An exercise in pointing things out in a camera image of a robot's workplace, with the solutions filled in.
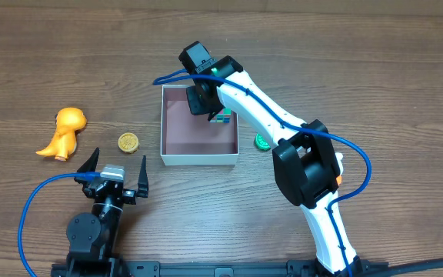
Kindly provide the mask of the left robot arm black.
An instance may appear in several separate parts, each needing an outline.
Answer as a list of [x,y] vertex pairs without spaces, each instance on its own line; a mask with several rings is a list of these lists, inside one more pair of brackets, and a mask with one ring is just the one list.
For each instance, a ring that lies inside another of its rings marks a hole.
[[147,198],[149,193],[146,157],[142,158],[136,189],[125,187],[122,166],[106,165],[98,172],[98,157],[99,149],[96,149],[77,170],[90,173],[90,177],[74,178],[93,204],[90,212],[75,216],[68,224],[69,255],[77,262],[120,262],[122,257],[115,254],[114,249],[123,207],[135,205],[138,198]]

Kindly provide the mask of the multicolour puzzle cube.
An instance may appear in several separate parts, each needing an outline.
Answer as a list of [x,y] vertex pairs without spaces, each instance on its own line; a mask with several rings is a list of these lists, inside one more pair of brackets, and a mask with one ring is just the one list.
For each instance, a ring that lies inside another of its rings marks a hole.
[[210,123],[228,124],[230,121],[231,121],[231,109],[224,108],[210,120]]

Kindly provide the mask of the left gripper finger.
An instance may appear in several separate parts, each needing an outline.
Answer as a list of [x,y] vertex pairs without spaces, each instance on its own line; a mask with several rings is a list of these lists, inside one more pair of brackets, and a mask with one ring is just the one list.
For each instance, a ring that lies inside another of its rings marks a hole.
[[146,156],[142,157],[142,164],[138,176],[138,190],[137,196],[140,198],[147,198],[149,194],[148,174],[146,170]]
[[94,172],[98,164],[100,150],[96,148],[90,157],[78,168],[77,173]]

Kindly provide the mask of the orange dinosaur toy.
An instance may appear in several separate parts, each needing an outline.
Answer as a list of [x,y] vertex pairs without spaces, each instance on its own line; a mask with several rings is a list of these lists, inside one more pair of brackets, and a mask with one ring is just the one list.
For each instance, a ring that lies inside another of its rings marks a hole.
[[37,155],[54,156],[59,161],[66,161],[77,147],[76,132],[82,130],[87,119],[79,108],[68,107],[61,109],[56,117],[56,129],[48,146],[36,152]]

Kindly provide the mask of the green ridged round cap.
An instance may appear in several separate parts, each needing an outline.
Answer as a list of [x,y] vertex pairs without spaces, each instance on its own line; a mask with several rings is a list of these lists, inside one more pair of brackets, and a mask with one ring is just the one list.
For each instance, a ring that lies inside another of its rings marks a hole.
[[257,149],[267,152],[271,149],[271,146],[264,140],[263,136],[259,133],[255,136],[255,146]]

